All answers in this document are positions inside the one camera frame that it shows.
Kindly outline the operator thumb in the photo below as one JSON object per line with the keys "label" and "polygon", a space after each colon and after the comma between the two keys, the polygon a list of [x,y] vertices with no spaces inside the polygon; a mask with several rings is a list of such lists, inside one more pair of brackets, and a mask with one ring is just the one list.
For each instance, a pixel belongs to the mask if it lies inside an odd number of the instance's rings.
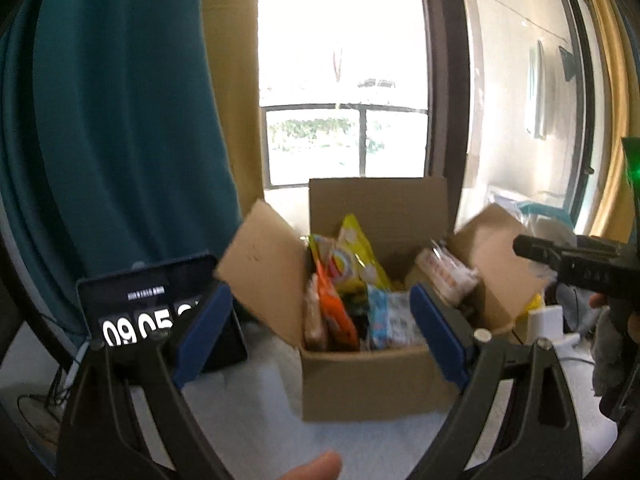
{"label": "operator thumb", "polygon": [[281,480],[336,480],[343,469],[341,455],[325,452],[310,462],[291,469]]}

